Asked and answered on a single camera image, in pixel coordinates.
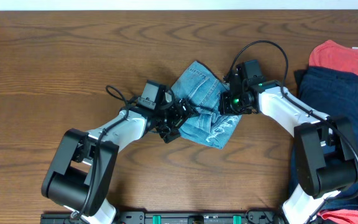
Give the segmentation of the light blue denim jeans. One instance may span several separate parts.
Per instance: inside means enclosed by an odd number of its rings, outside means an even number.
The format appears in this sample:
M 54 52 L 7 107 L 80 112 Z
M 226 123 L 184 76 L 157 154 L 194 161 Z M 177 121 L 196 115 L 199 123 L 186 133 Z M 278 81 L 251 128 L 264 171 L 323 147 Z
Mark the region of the light blue denim jeans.
M 198 112 L 180 127 L 182 138 L 217 149 L 223 149 L 235 131 L 240 115 L 221 115 L 221 93 L 228 90 L 202 63 L 193 62 L 173 84 L 179 99 L 186 99 Z

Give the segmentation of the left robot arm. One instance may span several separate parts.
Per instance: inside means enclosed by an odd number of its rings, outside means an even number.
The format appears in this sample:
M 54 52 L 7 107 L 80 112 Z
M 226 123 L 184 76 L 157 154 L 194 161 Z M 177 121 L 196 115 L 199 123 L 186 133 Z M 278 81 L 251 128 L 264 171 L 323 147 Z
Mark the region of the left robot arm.
M 154 109 L 126 104 L 99 128 L 69 129 L 48 168 L 42 195 L 71 210 L 70 222 L 114 223 L 117 210 L 106 196 L 118 154 L 151 131 L 169 143 L 180 137 L 185 121 L 197 115 L 184 99 Z

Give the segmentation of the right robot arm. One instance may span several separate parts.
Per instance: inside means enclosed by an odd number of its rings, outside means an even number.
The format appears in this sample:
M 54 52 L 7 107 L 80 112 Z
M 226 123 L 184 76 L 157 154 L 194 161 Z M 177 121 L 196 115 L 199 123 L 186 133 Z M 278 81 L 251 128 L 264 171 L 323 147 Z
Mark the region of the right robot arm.
M 358 150 L 351 122 L 314 110 L 282 82 L 268 81 L 257 60 L 231 65 L 223 78 L 222 115 L 263 114 L 294 138 L 298 185 L 280 210 L 264 223 L 310 223 L 330 201 L 358 184 Z

